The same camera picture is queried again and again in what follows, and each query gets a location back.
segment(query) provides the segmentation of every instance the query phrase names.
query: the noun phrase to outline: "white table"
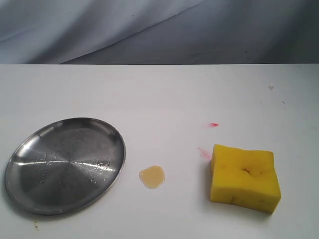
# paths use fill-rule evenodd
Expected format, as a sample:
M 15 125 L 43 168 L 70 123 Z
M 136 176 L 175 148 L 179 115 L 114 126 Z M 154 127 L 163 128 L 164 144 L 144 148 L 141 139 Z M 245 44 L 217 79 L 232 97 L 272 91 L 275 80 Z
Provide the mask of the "white table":
M 118 181 L 85 210 L 52 218 L 9 206 L 2 186 L 1 238 L 319 238 L 319 65 L 2 65 L 1 172 L 26 137 L 71 117 L 122 134 Z M 215 143 L 274 152 L 282 199 L 272 216 L 209 202 L 197 148 Z M 165 172 L 155 190 L 139 180 L 152 165 Z

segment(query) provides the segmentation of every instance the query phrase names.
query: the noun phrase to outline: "pink stain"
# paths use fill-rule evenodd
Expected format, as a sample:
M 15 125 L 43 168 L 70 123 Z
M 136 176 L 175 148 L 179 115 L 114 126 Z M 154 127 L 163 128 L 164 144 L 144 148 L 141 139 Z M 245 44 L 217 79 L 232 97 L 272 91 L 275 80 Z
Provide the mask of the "pink stain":
M 212 158 L 212 155 L 210 152 L 206 151 L 205 149 L 203 148 L 197 148 L 200 152 L 200 156 L 207 159 L 207 160 L 211 160 Z
M 218 123 L 209 123 L 208 124 L 208 127 L 217 127 L 217 126 L 219 126 Z

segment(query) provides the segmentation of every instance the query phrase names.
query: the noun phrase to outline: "yellow sponge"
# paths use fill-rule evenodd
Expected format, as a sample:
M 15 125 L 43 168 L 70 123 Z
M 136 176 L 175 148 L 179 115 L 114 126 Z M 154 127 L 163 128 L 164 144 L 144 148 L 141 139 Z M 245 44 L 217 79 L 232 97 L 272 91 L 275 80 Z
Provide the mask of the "yellow sponge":
M 215 145 L 210 200 L 273 213 L 281 194 L 274 154 Z

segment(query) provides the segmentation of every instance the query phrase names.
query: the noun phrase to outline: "metal plate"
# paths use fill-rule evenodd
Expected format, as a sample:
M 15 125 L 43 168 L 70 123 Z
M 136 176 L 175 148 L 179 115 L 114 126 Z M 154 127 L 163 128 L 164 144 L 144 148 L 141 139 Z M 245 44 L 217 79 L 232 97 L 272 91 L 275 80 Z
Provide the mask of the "metal plate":
M 5 187 L 32 213 L 69 213 L 102 196 L 124 162 L 125 145 L 114 127 L 98 119 L 65 119 L 18 147 L 5 171 Z

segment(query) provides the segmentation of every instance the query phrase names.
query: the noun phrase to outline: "yellow liquid spill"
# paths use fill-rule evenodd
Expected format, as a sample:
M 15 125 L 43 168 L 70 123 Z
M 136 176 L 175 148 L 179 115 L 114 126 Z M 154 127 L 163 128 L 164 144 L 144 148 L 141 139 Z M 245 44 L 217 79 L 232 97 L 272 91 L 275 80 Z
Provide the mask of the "yellow liquid spill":
M 157 188 L 165 181 L 164 171 L 159 166 L 152 166 L 140 172 L 140 180 L 148 188 Z

